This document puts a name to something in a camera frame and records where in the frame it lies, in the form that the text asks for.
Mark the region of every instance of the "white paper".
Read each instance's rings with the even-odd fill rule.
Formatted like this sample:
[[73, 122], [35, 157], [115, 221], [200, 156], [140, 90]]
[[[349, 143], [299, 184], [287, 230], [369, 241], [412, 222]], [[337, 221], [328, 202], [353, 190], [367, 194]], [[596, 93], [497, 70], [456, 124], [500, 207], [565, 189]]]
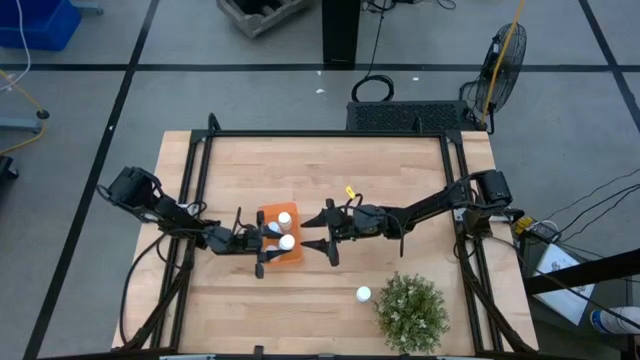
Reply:
[[[578, 261], [565, 253], [562, 249], [555, 245], [549, 245], [545, 250], [540, 263], [538, 263], [538, 271], [541, 273], [550, 273], [556, 270], [565, 269], [578, 265]], [[580, 295], [587, 298], [591, 297], [593, 284], [583, 285], [572, 288]], [[549, 306], [558, 314], [567, 318], [575, 325], [580, 323], [587, 301], [572, 294], [568, 290], [556, 290], [543, 294], [534, 295], [538, 300]]]

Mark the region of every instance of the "orange container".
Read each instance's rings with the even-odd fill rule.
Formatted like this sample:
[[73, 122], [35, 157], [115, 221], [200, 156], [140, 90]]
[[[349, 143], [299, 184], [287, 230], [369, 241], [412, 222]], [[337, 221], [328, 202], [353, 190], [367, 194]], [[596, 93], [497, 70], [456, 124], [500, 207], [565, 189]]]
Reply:
[[[264, 211], [264, 221], [265, 224], [269, 224], [272, 221], [278, 222], [278, 214], [281, 212], [287, 212], [291, 215], [291, 229], [287, 233], [293, 235], [296, 239], [296, 243], [293, 246], [293, 250], [290, 252], [280, 255], [276, 261], [272, 261], [267, 263], [267, 266], [282, 266], [282, 265], [291, 265], [297, 262], [300, 262], [304, 256], [304, 252], [302, 251], [302, 245], [300, 242], [302, 241], [302, 237], [300, 237], [300, 219], [298, 217], [298, 207], [295, 203], [282, 203], [282, 204], [273, 204], [273, 205], [264, 205], [260, 207], [260, 210]], [[269, 245], [278, 246], [278, 240], [276, 239], [267, 239], [266, 237], [262, 238], [263, 249], [266, 249]]]

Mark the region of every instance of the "concrete floor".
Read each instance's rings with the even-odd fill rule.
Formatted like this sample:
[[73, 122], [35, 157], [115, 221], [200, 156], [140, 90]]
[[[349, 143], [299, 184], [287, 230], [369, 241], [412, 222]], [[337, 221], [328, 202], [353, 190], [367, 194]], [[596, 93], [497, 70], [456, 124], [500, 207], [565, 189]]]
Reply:
[[[456, 0], [455, 11], [434, 1], [399, 4], [385, 16], [376, 63], [481, 64], [491, 37], [511, 21], [517, 3]], [[640, 2], [590, 0], [616, 60], [640, 65]], [[101, 0], [103, 16], [85, 15], [67, 49], [32, 52], [40, 64], [129, 62], [150, 0]], [[363, 13], [358, 62], [370, 60], [377, 15]], [[529, 1], [520, 23], [528, 34], [525, 64], [607, 65], [578, 1]], [[322, 59], [321, 14], [316, 6], [255, 40], [247, 39], [212, 0], [160, 0], [141, 64], [317, 64]], [[22, 50], [0, 48], [0, 67], [24, 63]], [[449, 100], [474, 72], [385, 71], [394, 100]], [[20, 178], [0, 199], [0, 348], [22, 357], [65, 242], [105, 124], [123, 80], [122, 71], [33, 71], [22, 85], [52, 116], [46, 135], [16, 151]], [[125, 165], [153, 169], [166, 130], [202, 128], [213, 111], [225, 129], [343, 129], [353, 84], [364, 73], [345, 71], [138, 71], [109, 148], [100, 183]], [[640, 96], [640, 73], [625, 73]], [[384, 89], [363, 88], [361, 99]], [[5, 116], [33, 116], [18, 93], [0, 94]], [[610, 71], [521, 74], [497, 115], [492, 147], [516, 206], [536, 217], [588, 193], [640, 164], [640, 133]], [[29, 134], [0, 133], [0, 147]], [[640, 179], [627, 179], [611, 194]], [[566, 224], [587, 206], [559, 215]], [[630, 195], [571, 244], [613, 255], [637, 247]], [[139, 224], [99, 198], [91, 203], [78, 247], [40, 356], [106, 351], [111, 345], [122, 282]], [[611, 350], [586, 346], [571, 334], [536, 324], [543, 350], [589, 359]]]

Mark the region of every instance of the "potted plant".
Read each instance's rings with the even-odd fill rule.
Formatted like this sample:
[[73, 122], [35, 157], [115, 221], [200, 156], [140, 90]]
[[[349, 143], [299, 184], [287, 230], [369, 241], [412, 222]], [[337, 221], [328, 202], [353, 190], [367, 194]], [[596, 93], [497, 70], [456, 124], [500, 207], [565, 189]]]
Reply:
[[440, 346], [440, 336], [449, 331], [442, 291], [417, 274], [396, 273], [388, 279], [374, 310], [386, 344], [400, 354], [430, 354]]

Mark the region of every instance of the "wooden tabletop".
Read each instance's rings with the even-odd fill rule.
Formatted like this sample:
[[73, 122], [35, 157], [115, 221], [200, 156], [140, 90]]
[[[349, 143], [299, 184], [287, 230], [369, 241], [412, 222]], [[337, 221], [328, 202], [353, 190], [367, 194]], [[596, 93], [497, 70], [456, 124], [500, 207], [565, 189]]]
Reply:
[[[156, 166], [164, 191], [175, 198], [189, 136], [189, 132], [165, 133]], [[494, 167], [486, 134], [463, 133], [463, 139], [470, 172]], [[457, 170], [453, 147], [451, 154]], [[319, 213], [326, 198], [346, 201], [347, 185], [364, 195], [364, 203], [387, 206], [407, 206], [438, 192], [445, 186], [439, 142], [427, 138], [215, 138], [204, 196], [208, 209], [202, 217], [231, 226], [237, 207], [242, 206], [242, 220], [254, 222], [261, 205], [293, 201], [305, 221]], [[496, 236], [511, 236], [506, 225], [492, 226]], [[143, 225], [136, 256], [158, 235], [154, 226]], [[301, 235], [303, 240], [320, 239], [326, 229], [303, 229]], [[372, 303], [358, 303], [355, 292], [368, 286], [375, 299], [385, 280], [398, 271], [421, 274], [444, 293], [451, 330], [436, 354], [473, 355], [460, 265], [452, 253], [454, 240], [452, 218], [446, 213], [419, 224], [406, 236], [403, 258], [398, 241], [361, 239], [342, 243], [338, 267], [332, 268], [325, 255], [305, 249], [302, 264], [267, 268], [262, 280], [254, 277], [254, 256], [218, 257], [197, 250], [180, 352], [252, 353], [255, 345], [263, 345], [268, 354], [396, 354], [384, 344]], [[165, 253], [168, 243], [162, 244]], [[523, 340], [537, 348], [513, 249], [492, 240], [486, 240], [484, 247], [496, 305]], [[129, 337], [156, 305], [163, 271], [164, 263], [152, 255], [136, 269], [125, 313]], [[479, 302], [478, 308], [483, 340], [490, 349]], [[168, 343], [173, 311], [168, 311], [163, 344]], [[114, 345], [119, 344], [116, 336]]]

